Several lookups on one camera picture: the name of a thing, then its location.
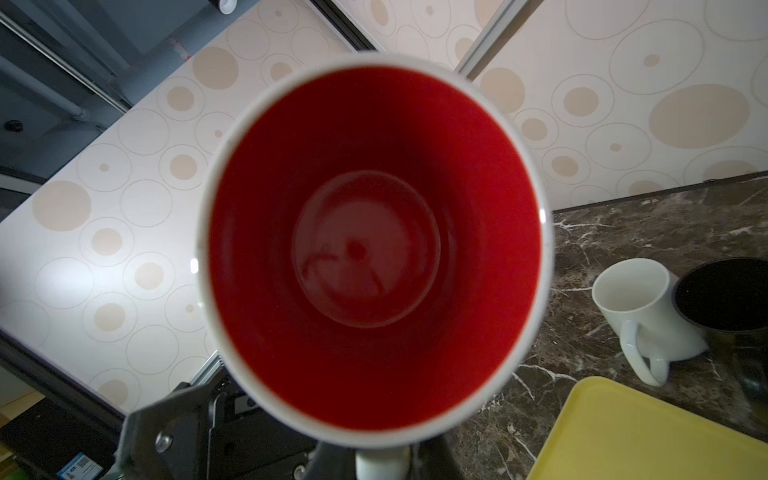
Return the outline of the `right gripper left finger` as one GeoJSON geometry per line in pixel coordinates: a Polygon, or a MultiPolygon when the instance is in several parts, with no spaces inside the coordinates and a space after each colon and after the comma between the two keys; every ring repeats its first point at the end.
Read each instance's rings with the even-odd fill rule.
{"type": "Polygon", "coordinates": [[[318,442],[302,480],[356,480],[356,451],[318,442]]]}

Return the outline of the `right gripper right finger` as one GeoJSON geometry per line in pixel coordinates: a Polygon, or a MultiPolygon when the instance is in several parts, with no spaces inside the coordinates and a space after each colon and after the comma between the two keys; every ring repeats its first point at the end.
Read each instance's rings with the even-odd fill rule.
{"type": "Polygon", "coordinates": [[[411,446],[410,478],[415,480],[465,479],[443,435],[411,446]]]}

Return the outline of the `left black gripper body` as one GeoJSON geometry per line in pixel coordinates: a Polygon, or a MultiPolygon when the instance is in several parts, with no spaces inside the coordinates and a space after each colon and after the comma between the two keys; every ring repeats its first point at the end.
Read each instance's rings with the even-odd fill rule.
{"type": "Polygon", "coordinates": [[[316,445],[218,365],[130,413],[115,468],[123,479],[298,479],[316,445]]]}

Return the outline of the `cream white mug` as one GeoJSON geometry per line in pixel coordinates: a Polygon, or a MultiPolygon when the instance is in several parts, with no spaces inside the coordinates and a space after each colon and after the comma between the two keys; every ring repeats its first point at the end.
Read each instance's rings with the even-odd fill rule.
{"type": "Polygon", "coordinates": [[[211,168],[199,291],[229,373],[281,423],[405,479],[530,350],[554,270],[535,162],[470,82],[342,55],[271,86],[211,168]]]}

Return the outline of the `black mug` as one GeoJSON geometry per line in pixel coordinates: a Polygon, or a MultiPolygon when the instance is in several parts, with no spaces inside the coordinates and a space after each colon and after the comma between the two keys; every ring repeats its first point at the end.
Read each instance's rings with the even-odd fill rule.
{"type": "Polygon", "coordinates": [[[706,263],[673,290],[675,310],[700,329],[729,365],[755,415],[767,417],[767,261],[737,257],[706,263]]]}

